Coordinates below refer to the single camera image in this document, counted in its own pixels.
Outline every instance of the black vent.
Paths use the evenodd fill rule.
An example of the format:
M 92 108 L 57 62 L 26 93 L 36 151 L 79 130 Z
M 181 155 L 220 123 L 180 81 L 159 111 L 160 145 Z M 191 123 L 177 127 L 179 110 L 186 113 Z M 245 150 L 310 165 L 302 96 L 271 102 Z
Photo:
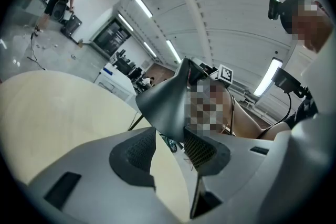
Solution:
M 81 175 L 75 173 L 64 173 L 48 191 L 44 199 L 61 210 L 80 178 Z
M 154 127 L 131 132 L 139 134 L 116 145 L 110 153 L 110 166 L 125 182 L 133 186 L 155 188 L 149 174 L 156 150 Z
M 253 152 L 263 154 L 263 155 L 267 155 L 267 153 L 269 151 L 269 149 L 267 149 L 267 148 L 258 147 L 258 146 L 255 146 L 255 147 L 251 148 L 250 150 L 253 151 Z
M 207 136 L 198 136 L 184 128 L 184 149 L 198 176 L 217 175 L 230 161 L 230 150 Z
M 211 160 L 216 154 L 214 146 L 190 132 L 184 134 L 184 149 L 196 170 L 202 164 Z
M 154 152 L 155 132 L 141 138 L 141 140 L 129 147 L 126 155 L 131 165 L 149 173 Z

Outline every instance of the cable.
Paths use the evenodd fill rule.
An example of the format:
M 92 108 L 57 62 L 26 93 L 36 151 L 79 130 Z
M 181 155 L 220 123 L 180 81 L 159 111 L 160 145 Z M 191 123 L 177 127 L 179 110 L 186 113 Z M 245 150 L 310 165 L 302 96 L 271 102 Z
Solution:
M 288 109 L 288 111 L 287 111 L 287 114 L 286 114 L 280 121 L 278 121 L 277 123 L 275 123 L 275 124 L 273 124 L 272 126 L 266 128 L 266 129 L 264 129 L 263 132 L 262 132 L 261 134 L 259 134 L 259 136 L 257 137 L 257 139 L 261 139 L 261 138 L 263 137 L 263 135 L 266 134 L 266 132 L 267 132 L 269 129 L 271 129 L 273 126 L 277 125 L 278 123 L 284 121 L 284 120 L 288 117 L 288 115 L 289 115 L 289 113 L 290 113 L 290 110 L 291 110 L 291 108 L 292 108 L 292 98 L 290 97 L 289 93 L 287 93 L 287 95 L 288 95 L 288 98 L 289 98 L 289 109 Z
M 136 112 L 135 113 L 135 116 L 134 116 L 134 118 L 133 118 L 133 121 L 131 122 L 131 125 L 128 127 L 128 130 L 130 129 L 130 127 L 132 126 L 132 124 L 133 124 L 133 122 L 134 122 L 134 120 L 135 120 L 135 117 L 136 117 L 136 115 L 137 115 L 138 113 Z
M 291 110 L 291 108 L 292 108 L 292 98 L 290 97 L 289 93 L 287 93 L 287 95 L 288 95 L 288 98 L 289 98 L 289 109 L 288 109 L 288 111 L 287 111 L 287 114 L 286 114 L 280 121 L 278 121 L 276 124 L 278 124 L 278 123 L 284 121 L 284 120 L 288 117 L 288 115 L 289 115 L 289 113 L 290 113 L 290 110 Z
M 33 56 L 34 56 L 35 60 L 32 59 L 32 58 L 29 57 L 29 56 L 27 56 L 27 58 L 28 58 L 29 60 L 31 60 L 31 61 L 37 63 L 38 66 L 41 67 L 43 70 L 46 70 L 44 67 L 42 67 L 42 66 L 39 64 L 39 62 L 37 61 L 37 58 L 36 58 L 36 56 L 35 56 L 35 52 L 34 52 L 34 49 L 33 49 L 33 37 L 34 37 L 34 32 L 32 32 L 32 34 L 31 34 L 31 36 L 30 36 L 30 48 L 32 49 Z
M 232 108 L 231 108 L 231 123 L 230 123 L 230 135 L 233 135 L 233 122 L 234 122 L 234 111 L 235 111 L 235 98 L 232 96 L 232 94 L 230 93 L 229 89 L 226 88 L 226 90 L 228 91 L 228 93 L 231 96 L 231 100 L 232 100 Z

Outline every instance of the white ceiling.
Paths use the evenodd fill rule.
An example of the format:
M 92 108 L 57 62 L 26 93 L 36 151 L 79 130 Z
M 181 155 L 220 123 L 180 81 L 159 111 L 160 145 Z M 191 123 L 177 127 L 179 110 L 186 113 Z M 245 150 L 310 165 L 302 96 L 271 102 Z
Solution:
M 286 65 L 293 54 L 296 58 L 287 68 L 291 73 L 303 70 L 313 57 L 304 51 L 293 53 L 296 42 L 280 20 L 267 17 L 269 0 L 143 1 L 153 14 L 151 19 L 134 0 L 121 0 L 119 12 L 167 66 L 177 66 L 165 43 L 170 39 L 181 58 L 195 56 L 210 65 L 223 64 L 233 69 L 236 82 L 253 93 L 273 57 Z M 288 110 L 287 99 L 272 87 L 257 105 L 277 120 Z M 294 97 L 294 109 L 299 102 Z

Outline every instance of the wooden panel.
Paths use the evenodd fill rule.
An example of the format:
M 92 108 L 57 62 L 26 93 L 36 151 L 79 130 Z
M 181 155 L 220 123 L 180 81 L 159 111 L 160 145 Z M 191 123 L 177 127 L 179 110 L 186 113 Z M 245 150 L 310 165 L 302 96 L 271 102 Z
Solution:
M 154 77 L 154 84 L 159 84 L 165 79 L 173 77 L 175 74 L 174 71 L 158 65 L 157 63 L 153 64 L 146 72 L 146 77 Z

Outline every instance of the debris on floor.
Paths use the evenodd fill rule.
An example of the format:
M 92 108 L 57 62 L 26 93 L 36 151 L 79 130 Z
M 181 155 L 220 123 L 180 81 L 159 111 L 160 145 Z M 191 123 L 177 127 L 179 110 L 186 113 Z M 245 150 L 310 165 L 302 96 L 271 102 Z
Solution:
M 78 47 L 79 48 L 83 47 L 83 39 L 82 38 L 78 41 Z

